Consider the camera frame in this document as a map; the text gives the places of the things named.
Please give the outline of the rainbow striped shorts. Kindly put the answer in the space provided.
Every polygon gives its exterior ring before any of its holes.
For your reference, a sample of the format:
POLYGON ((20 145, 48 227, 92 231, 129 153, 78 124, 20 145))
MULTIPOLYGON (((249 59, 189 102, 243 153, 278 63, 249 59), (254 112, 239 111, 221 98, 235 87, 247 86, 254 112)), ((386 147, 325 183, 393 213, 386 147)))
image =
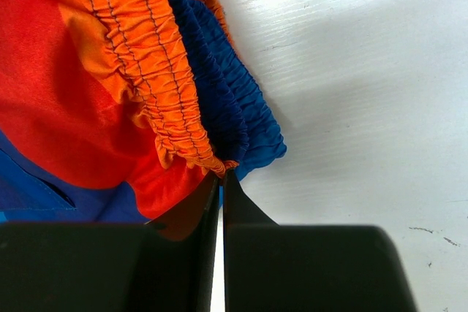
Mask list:
POLYGON ((1 221, 145 224, 283 157, 218 0, 1 0, 1 221))

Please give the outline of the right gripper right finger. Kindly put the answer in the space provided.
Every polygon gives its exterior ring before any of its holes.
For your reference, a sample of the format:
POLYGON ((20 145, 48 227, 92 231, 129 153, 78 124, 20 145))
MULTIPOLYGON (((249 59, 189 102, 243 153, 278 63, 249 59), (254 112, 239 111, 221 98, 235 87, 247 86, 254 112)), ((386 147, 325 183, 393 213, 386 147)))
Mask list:
POLYGON ((224 254, 224 306, 230 310, 230 258, 233 248, 229 244, 233 237, 229 229, 235 225, 271 225, 278 224, 261 210, 244 192, 234 170, 229 170, 223 179, 223 254, 224 254))

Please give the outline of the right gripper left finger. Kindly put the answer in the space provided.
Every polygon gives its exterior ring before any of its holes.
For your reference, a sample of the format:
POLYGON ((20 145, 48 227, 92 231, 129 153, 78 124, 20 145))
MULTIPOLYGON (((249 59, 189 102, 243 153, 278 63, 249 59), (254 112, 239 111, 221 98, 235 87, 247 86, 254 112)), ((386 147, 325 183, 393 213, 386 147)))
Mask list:
POLYGON ((209 311, 219 217, 219 179, 207 174, 196 189, 150 225, 165 244, 158 253, 162 311, 209 311))

